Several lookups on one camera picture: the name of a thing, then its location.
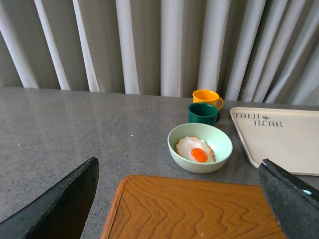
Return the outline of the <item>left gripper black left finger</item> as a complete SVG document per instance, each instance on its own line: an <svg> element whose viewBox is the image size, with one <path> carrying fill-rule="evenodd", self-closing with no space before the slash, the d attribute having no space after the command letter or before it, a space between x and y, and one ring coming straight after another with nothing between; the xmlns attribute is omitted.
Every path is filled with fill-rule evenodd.
<svg viewBox="0 0 319 239"><path fill-rule="evenodd" d="M2 239L79 239L92 207L99 162L91 157L0 224Z"/></svg>

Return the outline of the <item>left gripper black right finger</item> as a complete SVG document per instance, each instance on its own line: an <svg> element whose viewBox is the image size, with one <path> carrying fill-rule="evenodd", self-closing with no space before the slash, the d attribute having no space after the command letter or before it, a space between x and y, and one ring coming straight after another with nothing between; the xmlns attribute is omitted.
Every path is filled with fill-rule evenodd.
<svg viewBox="0 0 319 239"><path fill-rule="evenodd" d="M288 239L319 237L319 191L269 159L258 167L265 199Z"/></svg>

